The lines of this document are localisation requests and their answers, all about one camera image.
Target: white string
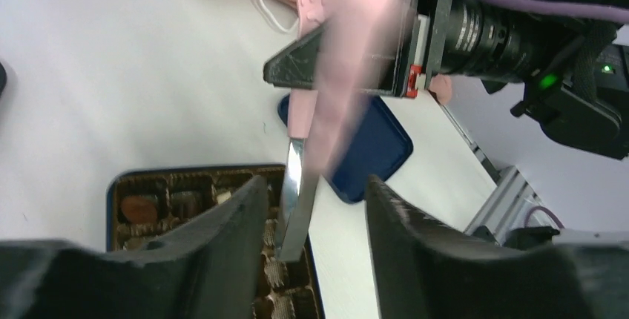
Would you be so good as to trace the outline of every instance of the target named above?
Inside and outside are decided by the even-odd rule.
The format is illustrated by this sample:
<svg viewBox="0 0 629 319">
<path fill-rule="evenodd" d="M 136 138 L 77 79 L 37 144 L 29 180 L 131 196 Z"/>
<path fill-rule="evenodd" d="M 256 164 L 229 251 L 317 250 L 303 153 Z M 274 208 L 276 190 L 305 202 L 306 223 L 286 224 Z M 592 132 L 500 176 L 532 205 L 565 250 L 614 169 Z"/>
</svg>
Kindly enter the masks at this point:
<svg viewBox="0 0 629 319">
<path fill-rule="evenodd" d="M 260 3 L 260 8 L 266 14 L 266 17 L 269 18 L 269 21 L 271 21 L 275 25 L 275 27 L 277 27 L 278 30 L 284 33 L 290 33 L 297 27 L 297 24 L 299 23 L 299 19 L 296 19 L 291 27 L 286 28 L 282 26 L 282 24 L 275 18 L 273 13 L 269 10 L 269 8 L 264 3 L 264 0 L 258 0 L 258 2 Z"/>
</svg>

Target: green light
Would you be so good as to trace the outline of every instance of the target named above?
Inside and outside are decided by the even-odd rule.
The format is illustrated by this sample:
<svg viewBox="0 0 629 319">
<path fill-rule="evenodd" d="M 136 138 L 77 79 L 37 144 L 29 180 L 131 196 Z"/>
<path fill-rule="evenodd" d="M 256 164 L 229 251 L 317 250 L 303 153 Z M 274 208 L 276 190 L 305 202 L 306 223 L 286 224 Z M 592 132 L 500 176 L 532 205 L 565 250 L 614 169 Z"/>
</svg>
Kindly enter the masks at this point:
<svg viewBox="0 0 629 319">
<path fill-rule="evenodd" d="M 548 74 L 539 82 L 539 88 L 542 90 L 548 89 L 555 85 L 559 78 L 555 74 Z"/>
<path fill-rule="evenodd" d="M 603 73 L 608 73 L 608 74 L 614 74 L 614 70 L 612 68 L 612 66 L 610 65 L 605 65 L 603 66 Z"/>
</svg>

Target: red part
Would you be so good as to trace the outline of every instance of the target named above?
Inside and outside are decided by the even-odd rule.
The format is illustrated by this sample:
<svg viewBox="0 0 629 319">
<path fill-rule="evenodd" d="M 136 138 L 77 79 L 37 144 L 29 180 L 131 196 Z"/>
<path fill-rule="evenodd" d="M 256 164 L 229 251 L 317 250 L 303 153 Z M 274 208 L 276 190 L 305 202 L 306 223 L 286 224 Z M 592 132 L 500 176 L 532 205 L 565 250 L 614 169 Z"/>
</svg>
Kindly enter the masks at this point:
<svg viewBox="0 0 629 319">
<path fill-rule="evenodd" d="M 420 65 L 411 65 L 409 71 L 409 82 L 406 87 L 406 95 L 405 97 L 414 99 L 419 94 L 417 89 L 417 77 L 421 74 L 421 66 Z"/>
</svg>

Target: box of chocolates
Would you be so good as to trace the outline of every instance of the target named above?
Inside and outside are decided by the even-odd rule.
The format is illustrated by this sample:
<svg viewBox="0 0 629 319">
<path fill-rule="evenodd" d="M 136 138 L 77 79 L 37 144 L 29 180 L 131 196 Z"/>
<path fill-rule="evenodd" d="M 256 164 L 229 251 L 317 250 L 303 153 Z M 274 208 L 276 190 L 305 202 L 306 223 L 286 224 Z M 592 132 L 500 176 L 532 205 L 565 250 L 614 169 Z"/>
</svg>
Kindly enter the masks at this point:
<svg viewBox="0 0 629 319">
<path fill-rule="evenodd" d="M 260 239 L 260 274 L 254 319 L 324 319 L 312 250 L 306 241 L 298 263 L 274 258 L 284 165 L 251 165 L 135 171 L 114 180 L 108 191 L 108 251 L 136 251 L 149 240 L 228 202 L 254 175 L 266 178 L 269 212 Z"/>
</svg>

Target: white table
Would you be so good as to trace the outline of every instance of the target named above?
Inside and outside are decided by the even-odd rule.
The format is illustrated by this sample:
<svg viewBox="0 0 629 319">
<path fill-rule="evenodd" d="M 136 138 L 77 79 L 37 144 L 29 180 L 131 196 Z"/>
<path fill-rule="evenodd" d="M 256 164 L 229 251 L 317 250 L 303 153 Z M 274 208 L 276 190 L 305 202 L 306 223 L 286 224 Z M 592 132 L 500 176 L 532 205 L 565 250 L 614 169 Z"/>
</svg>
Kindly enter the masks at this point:
<svg viewBox="0 0 629 319">
<path fill-rule="evenodd" d="M 253 1 L 0 0 L 0 236 L 104 250 L 122 172 L 283 162 L 262 65 L 293 36 Z M 463 229 L 493 182 L 430 97 L 387 103 L 415 144 L 389 184 Z M 311 238 L 327 318 L 378 318 L 363 205 L 320 188 Z"/>
</svg>

